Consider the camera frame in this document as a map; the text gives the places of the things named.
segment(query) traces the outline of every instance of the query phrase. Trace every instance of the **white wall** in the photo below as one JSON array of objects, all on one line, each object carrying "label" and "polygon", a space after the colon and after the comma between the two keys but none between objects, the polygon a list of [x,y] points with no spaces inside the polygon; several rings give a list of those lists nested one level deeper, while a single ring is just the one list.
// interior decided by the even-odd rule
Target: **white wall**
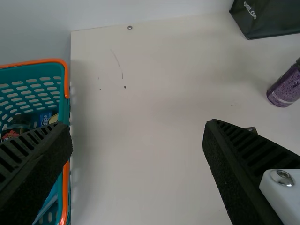
[{"label": "white wall", "polygon": [[0,64],[40,58],[69,62],[70,31],[215,11],[233,0],[3,0]]}]

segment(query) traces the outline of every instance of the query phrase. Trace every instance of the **blue label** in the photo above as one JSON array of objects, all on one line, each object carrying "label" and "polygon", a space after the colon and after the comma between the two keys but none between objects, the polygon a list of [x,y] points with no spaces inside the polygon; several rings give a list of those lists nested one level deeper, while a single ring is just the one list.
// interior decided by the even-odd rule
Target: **blue label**
[{"label": "blue label", "polygon": [[48,125],[48,121],[52,117],[52,112],[43,112],[40,114],[40,126]]}]

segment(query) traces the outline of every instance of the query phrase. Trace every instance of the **teal plastic basket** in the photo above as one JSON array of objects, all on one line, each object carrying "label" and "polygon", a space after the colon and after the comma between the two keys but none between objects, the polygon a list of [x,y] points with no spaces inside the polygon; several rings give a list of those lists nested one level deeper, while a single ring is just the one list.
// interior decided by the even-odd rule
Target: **teal plastic basket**
[{"label": "teal plastic basket", "polygon": [[[0,131],[9,126],[14,115],[23,113],[32,115],[31,126],[35,128],[39,115],[47,111],[58,113],[58,120],[70,125],[68,67],[64,61],[48,59],[0,66]],[[71,190],[69,184],[67,187],[66,203],[61,173],[33,225],[70,224]],[[67,216],[63,215],[63,204],[68,205]]]}]

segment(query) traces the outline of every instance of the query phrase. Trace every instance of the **black foam pad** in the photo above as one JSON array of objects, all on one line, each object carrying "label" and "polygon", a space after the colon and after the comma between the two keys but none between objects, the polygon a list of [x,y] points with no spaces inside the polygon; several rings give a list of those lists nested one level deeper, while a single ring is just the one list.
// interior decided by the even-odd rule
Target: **black foam pad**
[{"label": "black foam pad", "polygon": [[233,225],[282,225],[259,190],[268,169],[300,168],[300,157],[235,125],[205,125],[203,152]]},{"label": "black foam pad", "polygon": [[1,225],[33,223],[72,151],[61,122],[0,143]]}]

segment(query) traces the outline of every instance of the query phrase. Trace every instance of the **jar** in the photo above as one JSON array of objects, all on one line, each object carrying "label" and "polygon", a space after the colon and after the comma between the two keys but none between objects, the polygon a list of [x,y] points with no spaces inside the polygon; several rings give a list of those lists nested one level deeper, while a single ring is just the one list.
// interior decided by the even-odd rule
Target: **jar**
[{"label": "jar", "polygon": [[20,134],[31,130],[30,119],[31,116],[29,114],[19,114],[13,116],[13,119],[10,122],[11,125],[2,131],[0,142],[17,137]]}]

